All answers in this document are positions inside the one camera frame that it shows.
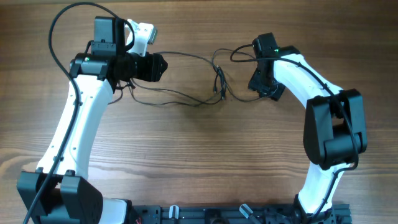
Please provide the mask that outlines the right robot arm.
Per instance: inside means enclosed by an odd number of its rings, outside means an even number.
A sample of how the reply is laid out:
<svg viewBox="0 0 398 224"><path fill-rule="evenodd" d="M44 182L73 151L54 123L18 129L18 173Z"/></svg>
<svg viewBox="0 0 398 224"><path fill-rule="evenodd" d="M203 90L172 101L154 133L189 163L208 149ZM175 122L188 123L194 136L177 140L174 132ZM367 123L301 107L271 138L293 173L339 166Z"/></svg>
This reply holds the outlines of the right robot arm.
<svg viewBox="0 0 398 224"><path fill-rule="evenodd" d="M259 35L251 47L257 67L248 88L274 101L289 89L305 107L303 147L310 166L295 208L303 222L325 220L341 176L357 168L368 145L363 97L330 83L298 49L279 47L271 33Z"/></svg>

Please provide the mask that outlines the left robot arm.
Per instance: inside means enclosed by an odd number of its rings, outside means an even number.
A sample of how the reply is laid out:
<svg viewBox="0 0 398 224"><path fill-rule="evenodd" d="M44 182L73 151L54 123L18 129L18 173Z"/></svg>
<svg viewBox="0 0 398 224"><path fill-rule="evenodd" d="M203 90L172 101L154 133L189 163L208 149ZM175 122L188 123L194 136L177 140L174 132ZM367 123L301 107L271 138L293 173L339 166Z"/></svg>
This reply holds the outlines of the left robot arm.
<svg viewBox="0 0 398 224"><path fill-rule="evenodd" d="M86 50L71 61L68 99L52 142L17 190L34 223L135 223L129 200L105 198L88 182L90 154L101 117L119 82L157 82L167 69L151 54L157 29L118 17L97 17Z"/></svg>

